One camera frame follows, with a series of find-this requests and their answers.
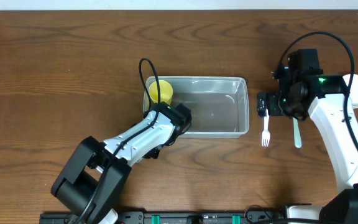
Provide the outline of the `yellow cup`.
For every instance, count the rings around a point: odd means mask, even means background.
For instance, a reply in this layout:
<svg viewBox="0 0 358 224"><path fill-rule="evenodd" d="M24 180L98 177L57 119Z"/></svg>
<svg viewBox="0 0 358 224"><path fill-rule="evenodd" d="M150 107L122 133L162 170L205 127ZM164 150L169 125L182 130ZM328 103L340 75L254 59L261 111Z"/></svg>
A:
<svg viewBox="0 0 358 224"><path fill-rule="evenodd" d="M173 88L171 84L169 84L169 82L165 80L160 80L159 87L160 87L160 91L158 91L157 82L153 82L149 86L149 95L151 97L151 100L154 103L157 103L158 97L160 97L161 102L165 102L168 105L170 105L173 97Z"/></svg>

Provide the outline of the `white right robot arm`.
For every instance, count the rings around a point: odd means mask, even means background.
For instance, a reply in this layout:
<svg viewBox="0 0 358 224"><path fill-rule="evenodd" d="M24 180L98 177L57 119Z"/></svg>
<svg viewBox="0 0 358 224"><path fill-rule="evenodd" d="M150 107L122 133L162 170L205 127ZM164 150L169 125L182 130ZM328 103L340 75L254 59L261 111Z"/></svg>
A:
<svg viewBox="0 0 358 224"><path fill-rule="evenodd" d="M278 223L358 223L358 75L324 75L317 66L285 67L273 73L277 91L257 97L269 144L269 118L309 118L317 127L334 169L338 195L322 207L290 205Z"/></svg>

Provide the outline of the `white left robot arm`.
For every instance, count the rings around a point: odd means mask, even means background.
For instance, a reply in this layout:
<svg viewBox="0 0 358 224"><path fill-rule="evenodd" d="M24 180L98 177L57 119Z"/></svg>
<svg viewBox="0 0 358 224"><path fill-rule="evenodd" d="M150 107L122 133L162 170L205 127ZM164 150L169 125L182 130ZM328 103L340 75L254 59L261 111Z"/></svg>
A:
<svg viewBox="0 0 358 224"><path fill-rule="evenodd" d="M51 193L76 215L75 223L115 223L119 200L132 166L143 158L157 158L191 124L183 104L172 108L155 104L145 118L126 132L99 142L89 136L79 143L65 164Z"/></svg>

